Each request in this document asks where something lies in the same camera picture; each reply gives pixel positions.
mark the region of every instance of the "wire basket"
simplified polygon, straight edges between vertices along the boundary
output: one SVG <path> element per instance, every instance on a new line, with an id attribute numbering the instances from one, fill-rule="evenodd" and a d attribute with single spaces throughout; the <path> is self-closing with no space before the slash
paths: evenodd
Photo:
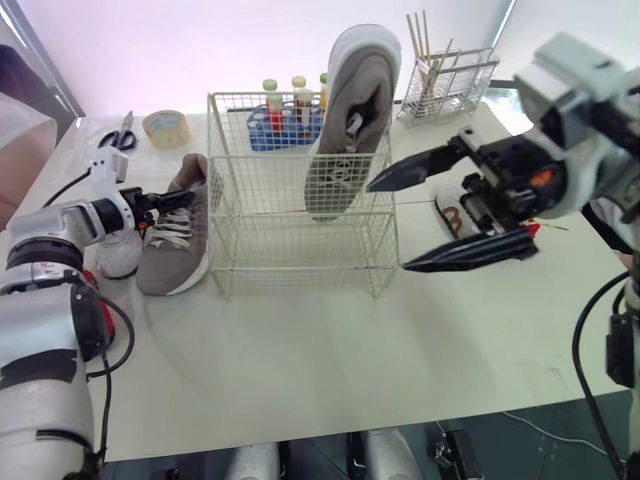
<path id="1" fill-rule="evenodd" d="M 416 58 L 398 118 L 408 125 L 444 123 L 471 114 L 499 63 L 493 49 L 437 53 Z"/>
<path id="2" fill-rule="evenodd" d="M 285 105 L 293 100 L 282 95 Z M 297 143 L 255 152 L 247 121 L 265 100 L 209 95 L 210 251 L 219 288 L 231 297 L 353 286 L 378 296 L 398 262 L 395 205 L 392 193 L 364 186 L 390 165 L 387 134 L 369 155 L 314 155 Z"/>

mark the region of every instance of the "shoe sole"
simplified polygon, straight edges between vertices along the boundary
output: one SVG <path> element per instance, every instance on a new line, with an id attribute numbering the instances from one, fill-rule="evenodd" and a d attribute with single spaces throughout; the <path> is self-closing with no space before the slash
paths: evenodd
<path id="1" fill-rule="evenodd" d="M 210 265 L 211 265 L 211 262 L 209 261 L 209 243 L 207 242 L 207 246 L 205 247 L 204 254 L 202 255 L 202 260 L 200 260 L 200 263 L 198 264 L 196 269 L 193 271 L 191 276 L 187 278 L 187 280 L 179 287 L 171 290 L 168 293 L 165 293 L 165 296 L 182 293 L 185 290 L 188 290 L 191 287 L 195 286 L 207 274 L 207 272 L 209 271 Z"/>

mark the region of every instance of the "packing tape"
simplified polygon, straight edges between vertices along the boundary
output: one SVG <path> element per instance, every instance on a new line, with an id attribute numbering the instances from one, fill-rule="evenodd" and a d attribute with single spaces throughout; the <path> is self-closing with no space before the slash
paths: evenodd
<path id="1" fill-rule="evenodd" d="M 151 113 L 142 121 L 142 127 L 156 148 L 177 148 L 191 140 L 187 119 L 176 110 Z"/>

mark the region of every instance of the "black cable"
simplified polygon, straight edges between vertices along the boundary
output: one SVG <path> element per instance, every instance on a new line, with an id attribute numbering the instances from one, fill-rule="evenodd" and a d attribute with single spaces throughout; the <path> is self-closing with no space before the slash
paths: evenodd
<path id="1" fill-rule="evenodd" d="M 616 299 L 613 301 L 613 305 L 611 306 L 611 311 L 616 315 L 620 314 L 620 306 L 624 301 L 624 291 L 625 291 L 625 288 L 623 286 L 618 292 L 618 295 L 616 295 Z"/>
<path id="2" fill-rule="evenodd" d="M 86 172 L 84 172 L 82 175 L 80 175 L 79 177 L 71 180 L 69 183 L 67 183 L 64 187 L 62 187 L 60 190 L 58 190 L 56 193 L 54 193 L 51 198 L 49 200 L 47 200 L 45 202 L 45 204 L 42 206 L 44 207 L 48 207 L 49 205 L 51 205 L 53 202 L 55 202 L 58 197 L 60 195 L 62 195 L 64 192 L 66 192 L 67 190 L 69 190 L 71 187 L 73 187 L 76 183 L 81 182 L 82 180 L 84 180 L 85 178 L 87 178 L 89 176 L 89 174 L 91 173 L 91 169 L 88 168 Z"/>
<path id="3" fill-rule="evenodd" d="M 580 336 L 582 335 L 582 329 L 587 320 L 587 317 L 593 310 L 595 304 L 600 300 L 605 293 L 611 290 L 615 285 L 620 283 L 622 280 L 629 276 L 629 272 L 621 273 L 620 275 L 612 278 L 607 283 L 605 283 L 600 289 L 589 299 L 584 309 L 580 313 L 580 317 L 578 317 L 578 322 L 576 323 L 576 328 L 573 332 L 573 342 L 571 345 L 571 354 L 573 356 L 573 365 L 576 369 L 576 374 L 578 375 L 578 380 L 580 381 L 580 386 L 582 386 L 582 391 L 584 392 L 585 399 L 587 401 L 587 405 L 589 410 L 591 411 L 591 416 L 593 417 L 593 422 L 596 424 L 596 428 L 598 429 L 598 433 L 600 434 L 600 438 L 602 439 L 602 444 L 604 446 L 607 455 L 609 456 L 609 461 L 611 462 L 611 466 L 616 474 L 616 476 L 622 480 L 624 478 L 624 467 L 620 462 L 620 457 L 616 452 L 616 448 L 613 445 L 613 441 L 609 436 L 609 432 L 607 431 L 607 427 L 602 419 L 602 415 L 600 414 L 600 410 L 598 409 L 598 404 L 593 398 L 593 394 L 591 393 L 591 389 L 589 388 L 589 384 L 587 383 L 587 379 L 585 378 L 584 371 L 582 369 L 582 362 L 580 361 Z"/>
<path id="4" fill-rule="evenodd" d="M 109 367 L 109 370 L 107 370 L 107 368 L 105 367 L 104 370 L 99 370 L 97 372 L 88 372 L 87 373 L 87 379 L 102 377 L 103 375 L 106 375 L 107 373 L 115 372 L 118 368 L 120 368 L 122 365 L 124 365 L 124 363 L 127 361 L 129 356 L 131 355 L 131 352 L 133 351 L 133 346 L 136 343 L 136 334 L 135 334 L 135 330 L 133 329 L 133 323 L 131 322 L 131 319 L 129 318 L 129 315 L 127 315 L 125 313 L 125 311 L 122 310 L 122 308 L 120 308 L 115 302 L 113 302 L 112 300 L 108 299 L 107 297 L 103 297 L 102 295 L 98 295 L 98 300 L 100 300 L 101 302 L 106 303 L 118 315 L 120 315 L 120 318 L 122 318 L 122 321 L 124 322 L 124 324 L 127 327 L 127 330 L 129 331 L 129 343 L 127 344 L 127 349 L 125 350 L 124 354 L 122 355 L 122 358 L 120 358 L 120 360 L 118 360 L 116 363 L 111 365 L 111 367 Z"/>
<path id="5" fill-rule="evenodd" d="M 102 432 L 100 435 L 100 450 L 98 455 L 104 460 L 107 454 L 107 434 L 109 431 L 109 410 L 111 410 L 111 370 L 109 369 L 109 361 L 107 360 L 106 352 L 102 352 L 102 364 L 104 365 L 104 371 L 107 377 L 107 393 L 104 399 L 104 410 L 102 411 Z"/>

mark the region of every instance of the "white table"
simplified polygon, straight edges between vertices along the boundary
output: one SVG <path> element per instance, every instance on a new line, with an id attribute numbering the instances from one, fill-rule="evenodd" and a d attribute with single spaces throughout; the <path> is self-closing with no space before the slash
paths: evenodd
<path id="1" fill-rule="evenodd" d="M 19 209 L 33 211 L 85 168 L 94 145 L 120 119 L 70 129 Z M 126 185 L 164 191 L 186 151 L 206 152 L 205 116 L 189 118 L 191 145 L 160 152 L 134 130 Z M 395 160 L 446 141 L 461 121 L 392 128 Z M 472 121 L 486 141 L 506 131 L 482 106 Z M 408 260 L 448 238 L 428 202 L 433 186 L 469 165 L 397 195 L 400 255 Z M 80 184 L 62 200 L 93 198 Z M 136 347 L 114 374 L 108 460 L 218 449 L 374 427 L 426 422 L 580 398 L 570 342 L 591 294 L 622 265 L 580 215 L 542 228 L 541 252 L 467 273 L 400 271 L 377 300 L 366 291 L 235 296 L 208 277 L 169 298 L 146 298 L 133 279 L 102 280 L 131 314 Z M 6 256 L 7 236 L 0 235 Z M 93 249 L 87 265 L 93 266 Z M 610 298 L 582 340 L 594 393 L 619 390 L 604 372 Z M 118 321 L 111 358 L 126 344 Z M 90 383 L 96 431 L 104 382 Z"/>

